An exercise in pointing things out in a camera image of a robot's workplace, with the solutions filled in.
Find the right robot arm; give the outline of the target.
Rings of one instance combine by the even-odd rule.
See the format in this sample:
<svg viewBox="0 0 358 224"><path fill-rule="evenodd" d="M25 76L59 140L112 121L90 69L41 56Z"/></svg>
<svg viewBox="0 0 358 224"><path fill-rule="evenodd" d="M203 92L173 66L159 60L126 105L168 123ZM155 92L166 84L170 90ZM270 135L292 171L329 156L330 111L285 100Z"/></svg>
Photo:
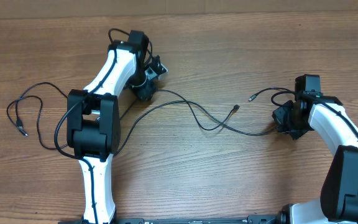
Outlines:
<svg viewBox="0 0 358 224"><path fill-rule="evenodd" d="M358 128L338 98L323 95L319 76L297 77L291 93L272 113L278 132L296 140L316 131L333 160L319 198L284 206L276 223L358 223Z"/></svg>

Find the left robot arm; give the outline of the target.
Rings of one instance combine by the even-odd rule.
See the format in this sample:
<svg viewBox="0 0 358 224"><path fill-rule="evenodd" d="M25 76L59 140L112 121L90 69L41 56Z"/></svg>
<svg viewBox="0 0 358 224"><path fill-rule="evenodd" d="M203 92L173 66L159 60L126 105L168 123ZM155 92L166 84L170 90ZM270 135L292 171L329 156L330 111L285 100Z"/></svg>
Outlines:
<svg viewBox="0 0 358 224"><path fill-rule="evenodd" d="M112 196L112 159L121 140L118 97L129 88L141 100L150 100L154 78L167 69L153 58L149 38L131 30L127 40L111 40L107 59L94 80L67 98L67 144L78 160L85 187L85 211L79 223L112 223L116 205Z"/></svg>

